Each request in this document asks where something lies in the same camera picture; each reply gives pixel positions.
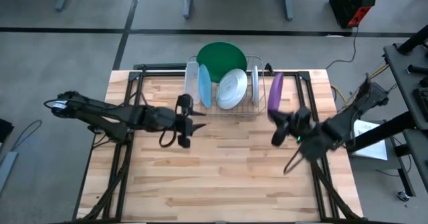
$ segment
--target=dish rack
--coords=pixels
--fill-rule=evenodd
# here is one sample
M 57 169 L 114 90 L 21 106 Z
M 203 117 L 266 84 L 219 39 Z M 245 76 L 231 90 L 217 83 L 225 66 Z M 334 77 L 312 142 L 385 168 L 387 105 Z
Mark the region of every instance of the dish rack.
M 195 62 L 197 56 L 192 56 L 188 59 L 189 62 Z M 194 111 L 198 111 L 204 113 L 208 116 L 257 116 L 261 114 L 267 106 L 266 102 L 266 90 L 265 90 L 265 76 L 264 76 L 264 64 L 263 60 L 257 56 L 246 56 L 247 58 L 247 91 L 245 92 L 245 96 L 241 100 L 241 102 L 229 110 L 224 110 L 218 107 L 217 101 L 215 100 L 215 93 L 217 92 L 218 83 L 212 83 L 212 106 L 210 108 L 206 108 L 202 101 L 199 104 L 195 104 L 193 106 Z M 255 105 L 252 100 L 252 92 L 251 92 L 251 73 L 253 72 L 253 67 L 257 66 L 259 71 L 259 102 L 258 105 Z

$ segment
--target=purple cup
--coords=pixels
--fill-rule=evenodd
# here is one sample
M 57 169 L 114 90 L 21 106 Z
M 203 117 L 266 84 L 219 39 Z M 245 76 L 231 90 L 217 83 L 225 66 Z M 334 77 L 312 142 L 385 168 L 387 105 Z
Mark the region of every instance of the purple cup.
M 278 110 L 280 108 L 281 94 L 282 94 L 282 82 L 284 80 L 283 73 L 277 73 L 272 82 L 272 86 L 269 91 L 269 99 L 267 103 L 267 110 Z

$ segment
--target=wooden table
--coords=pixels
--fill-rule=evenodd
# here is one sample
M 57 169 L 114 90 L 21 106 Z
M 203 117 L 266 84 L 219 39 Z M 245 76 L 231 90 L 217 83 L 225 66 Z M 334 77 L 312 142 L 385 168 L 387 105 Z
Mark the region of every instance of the wooden table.
M 336 112 L 327 72 L 306 71 L 310 72 L 318 115 L 323 121 Z M 123 101 L 128 74 L 112 72 L 107 102 Z M 272 79 L 265 77 L 266 91 Z M 149 104 L 173 108 L 182 94 L 183 82 L 183 77 L 145 77 L 143 93 Z M 305 98 L 309 106 L 307 92 Z M 298 108 L 296 81 L 284 77 L 280 109 Z M 208 125 L 194 134 L 189 149 L 177 143 L 161 148 L 159 133 L 136 132 L 122 221 L 319 220 L 310 165 L 304 161 L 287 176 L 282 174 L 298 145 L 289 137 L 280 148 L 272 146 L 275 126 L 265 113 L 255 118 L 208 116 L 194 120 Z M 88 213 L 105 191 L 113 152 L 114 144 L 92 152 L 77 217 Z M 341 148 L 328 153 L 328 162 L 335 188 L 350 208 L 362 215 L 346 151 Z

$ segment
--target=wire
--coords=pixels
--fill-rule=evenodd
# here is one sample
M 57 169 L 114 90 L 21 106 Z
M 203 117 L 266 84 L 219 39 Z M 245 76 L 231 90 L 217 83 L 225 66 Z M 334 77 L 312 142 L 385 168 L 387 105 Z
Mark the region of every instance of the wire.
M 21 140 L 21 137 L 24 135 L 24 133 L 30 128 L 32 127 L 34 124 L 38 124 L 34 130 L 32 130 L 26 137 L 24 137 Z M 25 127 L 25 129 L 21 132 L 21 134 L 19 134 L 18 138 L 16 139 L 15 143 L 13 143 L 12 149 L 10 151 L 15 151 L 25 140 L 27 140 L 32 134 L 34 134 L 34 132 L 36 130 L 38 130 L 41 126 L 41 124 L 43 124 L 43 121 L 41 120 L 34 120 L 31 124 L 29 124 L 27 127 Z M 3 162 L 3 160 L 5 159 L 5 157 L 3 157 L 0 160 L 0 163 Z
M 394 84 L 391 88 L 389 88 L 389 90 L 388 90 L 388 94 L 389 94 L 389 92 L 391 92 L 393 89 L 395 89 L 397 86 L 398 86 L 397 84 Z
M 343 96 L 343 94 L 342 94 L 342 92 L 340 92 L 340 90 L 336 87 L 336 86 L 334 86 L 334 85 L 330 85 L 331 86 L 331 88 L 336 92 L 336 97 L 337 97 L 337 94 L 339 94 L 339 96 L 340 96 L 340 98 L 343 100 L 343 102 L 345 103 L 346 102 L 346 99 L 345 99 L 345 97 Z
M 293 156 L 291 157 L 291 159 L 288 161 L 286 167 L 284 167 L 284 175 L 290 173 L 292 170 L 294 170 L 294 168 L 301 163 L 301 161 L 303 160 L 303 156 L 300 157 L 300 159 L 298 159 L 296 161 L 296 163 L 294 163 L 292 166 L 290 166 L 290 164 L 292 163 L 292 161 L 295 159 L 295 157 L 297 156 L 297 154 L 299 153 L 300 149 L 302 148 L 302 145 L 299 146 L 299 148 L 295 151 L 295 153 L 293 154 Z
M 177 114 L 177 108 L 178 107 L 179 107 L 179 102 L 177 101 L 177 103 L 175 104 L 175 110 L 174 110 L 175 114 Z M 162 134 L 159 137 L 159 145 L 162 148 L 170 147 L 171 145 L 174 144 L 175 139 L 177 138 L 177 129 L 175 128 L 175 124 L 173 124 L 173 137 L 171 138 L 171 140 L 168 143 L 162 144 L 163 137 L 165 136 L 165 133 L 167 132 L 167 130 L 168 130 L 168 128 L 164 128 L 162 131 Z
M 389 66 L 385 66 L 383 69 L 379 70 L 378 72 L 372 74 L 369 79 L 373 79 L 374 77 L 377 77 L 379 74 L 383 73 L 385 70 L 387 70 L 387 68 L 389 68 Z
M 331 87 L 331 88 L 332 88 L 332 90 L 334 92 L 334 101 L 336 101 L 336 99 L 337 99 L 337 92 L 336 92 L 336 90 L 333 87 Z
M 355 47 L 355 42 L 356 42 L 356 37 L 358 35 L 358 30 L 360 29 L 360 27 L 356 27 L 356 32 L 355 32 L 355 36 L 354 36 L 354 41 L 353 41 L 353 48 L 354 48 L 354 53 L 352 54 L 352 58 L 350 60 L 334 60 L 333 62 L 331 62 L 326 70 L 328 70 L 329 67 L 331 67 L 333 64 L 338 63 L 338 62 L 342 62 L 342 63 L 352 63 L 355 59 L 355 55 L 356 55 L 356 47 Z
M 402 144 L 403 144 L 403 143 L 401 143 L 401 142 L 400 142 L 400 140 L 397 140 L 397 138 L 395 138 L 394 136 L 393 136 L 393 138 L 394 138 L 394 140 L 395 140 L 395 141 L 397 141 L 398 143 L 400 143 L 400 145 L 402 145 Z M 409 169 L 408 169 L 408 170 L 406 170 L 406 173 L 407 173 L 407 174 L 409 174 L 410 170 L 412 169 L 412 159 L 411 159 L 411 157 L 410 157 L 410 154 L 408 154 L 407 156 L 409 157 L 409 163 L 410 163 L 410 165 L 409 165 Z M 377 172 L 379 172 L 379 173 L 382 173 L 382 174 L 384 174 L 384 175 L 390 176 L 390 177 L 400 177 L 400 175 L 392 175 L 392 174 L 385 173 L 385 172 L 380 171 L 380 170 L 376 170 L 376 171 L 377 171 Z
M 144 94 L 142 92 L 141 92 L 140 98 L 142 99 L 142 101 L 144 102 L 144 104 L 147 105 L 147 107 L 148 107 L 147 100 L 144 97 Z
M 100 144 L 94 144 L 94 145 L 92 146 L 92 150 L 94 150 L 95 148 L 97 148 L 97 147 L 99 147 L 99 146 L 102 146 L 103 144 L 107 144 L 107 143 L 113 143 L 113 142 L 111 142 L 110 140 L 106 140 L 106 141 L 104 141 L 104 142 L 102 142 L 102 143 L 100 143 Z
M 96 143 L 94 143 L 94 145 L 96 145 L 96 144 L 99 144 L 100 142 L 102 142 L 102 140 L 104 140 L 104 138 L 107 136 L 107 134 L 104 134 L 104 136 L 99 140 L 99 141 L 97 141 Z
M 382 60 L 376 67 L 373 68 L 372 71 L 370 71 L 370 73 L 375 73 L 377 70 L 379 70 L 380 66 L 383 64 L 383 66 L 385 66 L 385 60 Z

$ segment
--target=black metal table frame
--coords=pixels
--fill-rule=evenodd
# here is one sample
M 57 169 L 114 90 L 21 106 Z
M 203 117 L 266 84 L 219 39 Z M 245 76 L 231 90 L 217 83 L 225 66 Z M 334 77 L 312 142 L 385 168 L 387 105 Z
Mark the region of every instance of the black metal table frame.
M 129 104 L 129 101 L 132 97 L 135 97 L 134 104 L 139 104 L 140 100 L 140 93 L 142 90 L 142 83 L 143 79 L 145 77 L 167 77 L 167 76 L 184 76 L 185 73 L 183 70 L 185 70 L 185 64 L 151 64 L 151 65 L 135 65 L 134 70 L 141 70 L 141 72 L 130 72 L 128 76 L 128 84 L 126 87 L 125 97 L 124 97 L 124 104 Z M 265 71 L 265 76 L 272 76 L 272 72 Z M 303 94 L 303 87 L 302 87 L 302 80 L 305 81 L 307 91 L 308 91 L 308 98 L 310 103 L 310 108 L 312 111 L 312 118 L 314 121 L 319 121 L 318 112 L 316 109 L 316 103 L 315 103 L 315 97 L 314 92 L 312 89 L 312 83 L 310 79 L 310 73 L 305 71 L 296 71 L 296 72 L 284 72 L 284 76 L 293 77 L 296 81 L 296 88 L 297 93 L 299 97 L 299 104 L 300 106 L 306 106 L 304 94 Z M 134 83 L 137 83 L 137 91 L 133 94 L 131 94 L 132 87 Z M 99 199 L 98 204 L 94 206 L 94 208 L 97 208 L 99 210 L 103 210 L 102 218 L 96 219 L 77 219 L 78 209 L 80 206 L 80 201 L 82 198 L 84 185 L 86 182 L 86 175 L 88 173 L 88 168 L 90 164 L 90 159 L 92 156 L 92 150 L 90 152 L 90 155 L 88 157 L 88 162 L 86 164 L 86 170 L 84 173 L 84 178 L 82 179 L 82 184 L 80 186 L 80 192 L 78 195 L 78 200 L 74 209 L 73 214 L 73 221 L 76 223 L 120 223 L 122 220 L 122 212 L 123 212 L 123 205 L 124 205 L 124 198 L 126 194 L 126 182 L 128 178 L 128 170 L 130 165 L 130 157 L 132 152 L 132 142 L 134 138 L 134 133 L 130 133 L 131 141 L 128 144 L 117 144 L 114 149 L 114 155 L 113 155 L 113 161 L 112 161 L 112 168 L 110 171 L 110 178 L 108 181 L 108 188 L 106 192 L 102 195 L 102 197 Z M 122 146 L 126 145 L 125 150 L 125 158 L 123 160 L 122 166 L 119 168 L 119 159 L 120 159 L 120 153 L 122 151 Z M 320 215 L 321 221 L 347 221 L 346 219 L 339 219 L 338 214 L 338 207 L 336 203 L 333 201 L 332 197 L 329 195 L 329 203 L 330 203 L 330 209 L 332 213 L 332 217 L 326 216 L 326 208 L 324 206 L 324 200 L 322 196 L 321 191 L 321 185 L 320 180 L 318 177 L 314 174 L 313 166 L 311 165 L 311 171 L 312 171 L 312 179 L 314 181 L 314 189 L 315 189 L 315 196 L 316 196 L 316 202 L 318 206 L 318 212 Z M 321 169 L 323 173 L 326 175 L 326 178 L 330 183 L 332 182 L 332 178 L 330 175 L 330 168 L 328 166 L 327 157 L 324 155 L 321 158 Z M 118 202 L 116 206 L 116 212 L 114 213 L 114 217 L 111 216 L 111 202 L 112 202 L 112 193 L 116 189 L 116 187 L 119 186 L 119 194 L 118 194 Z
M 384 59 L 385 59 L 385 63 L 389 65 L 390 63 L 388 58 L 385 56 Z M 364 134 L 357 136 L 355 138 L 354 145 L 348 149 L 348 152 L 349 153 L 356 152 L 358 150 L 371 146 L 372 144 L 375 144 L 379 141 L 382 141 L 386 138 L 394 136 L 395 134 L 401 133 L 406 129 L 414 129 L 414 128 L 417 128 L 417 125 L 415 120 L 412 117 L 412 113 L 410 112 L 410 110 L 408 110 L 384 122 L 383 124 L 377 126 L 376 128 L 373 128 L 372 130 L 369 130 Z M 398 170 L 401 182 L 403 183 L 405 192 L 407 196 L 415 197 L 416 193 L 413 189 L 413 186 L 411 184 L 407 171 L 403 168 L 404 165 L 401 160 L 402 156 L 411 154 L 409 144 L 404 143 L 402 145 L 396 146 L 393 142 L 393 147 L 394 147 L 395 154 L 399 158 L 400 165 L 402 166 L 402 168 L 399 168 L 397 170 Z

